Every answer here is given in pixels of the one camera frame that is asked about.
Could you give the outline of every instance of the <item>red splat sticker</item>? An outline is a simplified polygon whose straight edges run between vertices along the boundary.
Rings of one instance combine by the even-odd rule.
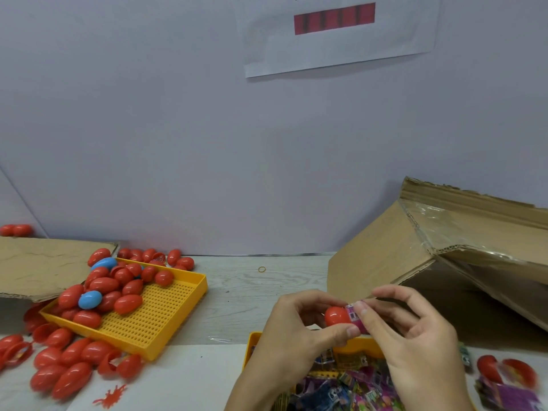
[[[101,404],[103,408],[109,409],[122,398],[122,393],[126,390],[126,385],[122,385],[118,388],[118,385],[114,387],[114,392],[111,394],[110,390],[106,391],[105,398],[95,400],[92,404]]]
[[[368,25],[375,22],[375,3],[299,14],[293,16],[293,21],[296,35]]]

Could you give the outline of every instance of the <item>cardboard box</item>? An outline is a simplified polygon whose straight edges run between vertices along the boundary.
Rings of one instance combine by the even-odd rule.
[[[545,351],[547,245],[546,209],[406,178],[400,198],[331,258],[327,288],[355,301],[409,285],[465,343]]]
[[[67,239],[0,237],[0,297],[32,301],[57,297],[89,274],[93,251],[117,244]]]

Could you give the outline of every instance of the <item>fingernail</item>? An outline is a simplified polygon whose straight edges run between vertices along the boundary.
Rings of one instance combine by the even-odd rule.
[[[360,331],[360,329],[358,329],[358,326],[356,325],[349,326],[348,329],[346,329],[346,334],[348,335],[349,339],[357,338],[358,336],[360,336],[361,333],[362,332]]]
[[[367,304],[365,304],[362,300],[359,300],[357,302],[354,303],[354,310],[359,314],[359,315],[364,315],[366,314],[366,311],[367,311]]]

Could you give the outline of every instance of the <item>blue plastic egg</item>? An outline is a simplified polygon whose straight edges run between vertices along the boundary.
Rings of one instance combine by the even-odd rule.
[[[118,261],[116,261],[116,258],[113,258],[111,256],[107,258],[103,258],[102,260],[99,260],[93,264],[92,270],[96,269],[97,267],[106,267],[109,270],[113,267],[116,267],[118,265]]]
[[[101,303],[102,294],[98,291],[88,291],[80,296],[78,307],[84,310],[94,309]]]

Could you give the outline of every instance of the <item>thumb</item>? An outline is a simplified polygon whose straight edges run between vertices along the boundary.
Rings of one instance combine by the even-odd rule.
[[[357,338],[361,332],[356,325],[339,323],[314,331],[314,339],[318,352],[324,352],[333,346],[345,346],[349,339]]]
[[[369,334],[379,344],[380,349],[385,353],[390,351],[396,340],[400,337],[392,328],[378,315],[378,313],[363,301],[354,303],[354,311],[366,327]]]

